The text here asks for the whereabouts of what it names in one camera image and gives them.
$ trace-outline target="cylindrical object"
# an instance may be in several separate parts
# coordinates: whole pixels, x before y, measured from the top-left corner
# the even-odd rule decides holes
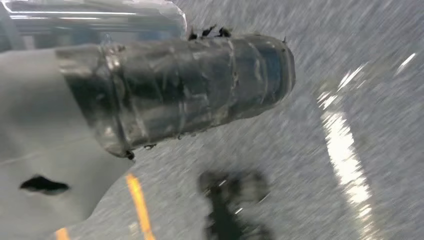
[[[295,83],[287,45],[261,35],[56,50],[99,143],[128,150],[257,116]]]

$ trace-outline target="hole in fabric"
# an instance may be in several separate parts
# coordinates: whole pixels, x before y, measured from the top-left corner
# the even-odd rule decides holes
[[[69,186],[62,182],[55,182],[40,175],[24,181],[20,187],[28,192],[37,192],[44,195],[55,196],[66,192]]]

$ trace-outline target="yellow road marking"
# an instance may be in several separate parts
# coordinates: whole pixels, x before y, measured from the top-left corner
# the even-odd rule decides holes
[[[70,240],[68,230],[66,228],[61,228],[56,231],[57,240]]]
[[[152,228],[150,227],[149,214],[147,212],[142,186],[137,178],[132,174],[128,174],[126,176],[126,183],[128,184],[129,192],[131,193],[132,200],[134,201],[135,209],[137,210],[140,227],[144,234],[144,240],[156,240],[153,235]]]

